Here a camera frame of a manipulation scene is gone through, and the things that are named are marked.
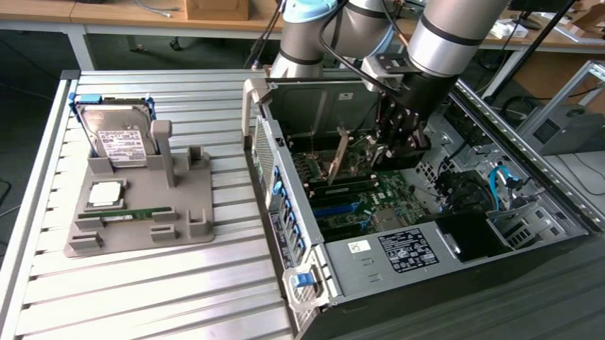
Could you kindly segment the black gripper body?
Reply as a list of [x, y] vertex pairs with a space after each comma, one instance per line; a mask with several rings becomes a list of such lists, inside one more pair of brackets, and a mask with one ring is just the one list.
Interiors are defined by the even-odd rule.
[[427, 121], [430, 115], [446, 99], [455, 84], [457, 76], [439, 77], [426, 72], [406, 73], [402, 77], [399, 90], [401, 96], [394, 99], [390, 120], [409, 120], [406, 111], [418, 114], [421, 122]]

